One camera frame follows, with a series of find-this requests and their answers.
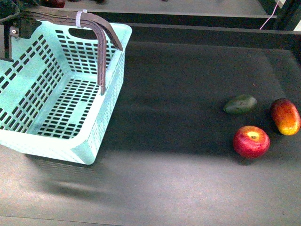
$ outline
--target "basket hole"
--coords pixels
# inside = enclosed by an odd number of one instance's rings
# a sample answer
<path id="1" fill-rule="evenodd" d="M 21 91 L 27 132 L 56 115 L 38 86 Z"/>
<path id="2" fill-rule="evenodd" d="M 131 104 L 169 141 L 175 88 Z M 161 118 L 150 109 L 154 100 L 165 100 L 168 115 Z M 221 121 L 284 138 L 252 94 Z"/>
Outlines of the basket hole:
<path id="1" fill-rule="evenodd" d="M 69 34 L 73 37 L 86 39 L 86 40 L 96 40 L 96 34 L 92 30 L 83 30 L 77 28 L 69 28 Z"/>

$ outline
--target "zip tie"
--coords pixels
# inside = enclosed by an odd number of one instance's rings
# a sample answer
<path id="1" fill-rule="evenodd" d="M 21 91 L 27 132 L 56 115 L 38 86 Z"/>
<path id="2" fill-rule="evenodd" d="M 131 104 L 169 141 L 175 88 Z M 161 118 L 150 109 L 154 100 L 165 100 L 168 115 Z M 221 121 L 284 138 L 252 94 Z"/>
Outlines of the zip tie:
<path id="1" fill-rule="evenodd" d="M 86 9 L 84 9 L 83 11 L 77 12 L 77 14 L 76 14 L 76 19 L 75 19 L 75 24 L 76 24 L 77 28 L 81 28 L 81 26 L 80 26 L 80 18 L 81 18 L 81 14 L 82 14 L 82 13 L 86 13 L 86 12 L 87 12 Z"/>

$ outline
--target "plastic basket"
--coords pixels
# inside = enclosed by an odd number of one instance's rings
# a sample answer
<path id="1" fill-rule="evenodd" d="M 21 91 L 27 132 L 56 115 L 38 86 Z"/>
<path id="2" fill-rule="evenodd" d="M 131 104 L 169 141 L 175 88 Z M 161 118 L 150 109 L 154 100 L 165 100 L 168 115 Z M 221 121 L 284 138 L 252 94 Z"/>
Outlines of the plastic basket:
<path id="1" fill-rule="evenodd" d="M 100 40 L 70 35 L 75 25 L 44 20 L 30 39 L 12 38 L 13 62 L 0 60 L 1 145 L 64 161 L 95 161 L 123 83 L 132 32 L 124 24 L 111 27 L 123 50 L 105 34 L 105 59 L 98 59 Z M 97 81 L 104 61 L 105 84 Z"/>

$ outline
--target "wire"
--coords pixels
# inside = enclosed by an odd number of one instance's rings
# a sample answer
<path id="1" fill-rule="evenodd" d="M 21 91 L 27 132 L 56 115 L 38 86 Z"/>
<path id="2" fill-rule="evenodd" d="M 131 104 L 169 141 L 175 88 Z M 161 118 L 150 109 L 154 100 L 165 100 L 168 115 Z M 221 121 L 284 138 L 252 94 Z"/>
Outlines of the wire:
<path id="1" fill-rule="evenodd" d="M 261 28 L 260 28 L 259 30 L 261 30 L 261 29 L 265 26 L 265 24 L 266 24 L 266 23 L 274 16 L 274 14 L 275 14 L 275 12 L 276 12 L 276 9 L 277 9 L 277 6 L 278 6 L 279 2 L 280 2 L 280 0 L 278 0 L 276 6 L 275 6 L 275 8 L 274 8 L 274 11 L 273 11 L 272 15 L 269 17 L 269 19 L 267 19 L 267 21 L 261 26 Z"/>

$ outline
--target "mango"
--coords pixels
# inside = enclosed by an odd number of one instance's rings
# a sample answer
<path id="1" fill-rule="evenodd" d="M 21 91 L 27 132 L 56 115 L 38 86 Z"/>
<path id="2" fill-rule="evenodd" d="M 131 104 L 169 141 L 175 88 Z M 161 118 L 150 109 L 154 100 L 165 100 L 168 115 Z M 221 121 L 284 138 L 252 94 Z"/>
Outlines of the mango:
<path id="1" fill-rule="evenodd" d="M 283 135 L 294 135 L 299 131 L 300 115 L 296 106 L 289 99 L 275 100 L 271 105 L 270 114 L 279 132 Z"/>
<path id="2" fill-rule="evenodd" d="M 228 114 L 244 114 L 251 111 L 257 104 L 257 100 L 249 95 L 242 94 L 231 99 L 225 106 L 224 112 Z"/>

